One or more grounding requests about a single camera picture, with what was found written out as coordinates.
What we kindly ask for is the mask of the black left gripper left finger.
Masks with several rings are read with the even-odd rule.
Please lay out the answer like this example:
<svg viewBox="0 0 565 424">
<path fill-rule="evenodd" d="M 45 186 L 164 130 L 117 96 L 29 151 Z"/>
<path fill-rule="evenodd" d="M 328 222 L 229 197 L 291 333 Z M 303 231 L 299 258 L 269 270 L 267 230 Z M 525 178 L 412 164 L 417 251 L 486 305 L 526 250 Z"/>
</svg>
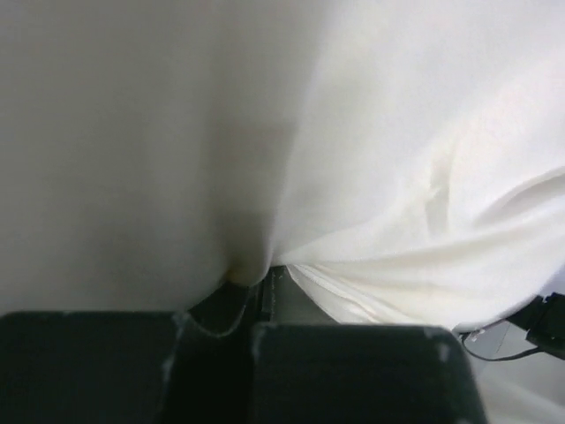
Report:
<svg viewBox="0 0 565 424">
<path fill-rule="evenodd" d="M 254 292 L 179 311 L 23 311 L 1 319 L 4 423 L 241 423 Z"/>
</svg>

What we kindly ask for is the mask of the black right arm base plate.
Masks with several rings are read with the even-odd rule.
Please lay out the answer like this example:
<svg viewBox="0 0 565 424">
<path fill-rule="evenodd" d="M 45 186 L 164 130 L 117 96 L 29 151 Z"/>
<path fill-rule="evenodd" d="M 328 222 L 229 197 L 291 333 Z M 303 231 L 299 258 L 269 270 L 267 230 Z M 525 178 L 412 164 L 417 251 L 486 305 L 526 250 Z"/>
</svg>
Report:
<svg viewBox="0 0 565 424">
<path fill-rule="evenodd" d="M 553 292 L 546 297 L 537 296 L 527 306 L 506 319 L 510 324 L 526 332 L 525 340 L 533 348 L 506 357 L 485 358 L 472 352 L 467 341 L 479 334 L 478 331 L 463 333 L 460 337 L 463 348 L 472 358 L 484 362 L 508 362 L 544 353 L 564 360 L 564 295 Z"/>
</svg>

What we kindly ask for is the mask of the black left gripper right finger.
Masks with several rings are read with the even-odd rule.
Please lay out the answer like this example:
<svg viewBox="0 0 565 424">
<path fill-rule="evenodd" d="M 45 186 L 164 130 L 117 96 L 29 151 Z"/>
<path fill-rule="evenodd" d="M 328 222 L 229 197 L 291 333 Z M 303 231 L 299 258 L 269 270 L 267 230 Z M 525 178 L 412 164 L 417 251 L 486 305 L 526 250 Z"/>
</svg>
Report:
<svg viewBox="0 0 565 424">
<path fill-rule="evenodd" d="M 485 423 L 456 337 L 426 326 L 286 323 L 282 267 L 252 331 L 253 423 Z"/>
</svg>

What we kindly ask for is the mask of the white pillowcase with peach ruffles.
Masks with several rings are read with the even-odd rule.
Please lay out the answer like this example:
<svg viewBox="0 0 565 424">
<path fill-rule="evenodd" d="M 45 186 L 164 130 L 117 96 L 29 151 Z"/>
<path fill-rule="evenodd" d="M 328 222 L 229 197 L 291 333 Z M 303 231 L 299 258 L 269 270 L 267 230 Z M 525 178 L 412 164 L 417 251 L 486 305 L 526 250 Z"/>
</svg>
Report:
<svg viewBox="0 0 565 424">
<path fill-rule="evenodd" d="M 276 265 L 339 322 L 495 322 L 564 264 L 561 1 L 4 1 L 1 309 Z"/>
</svg>

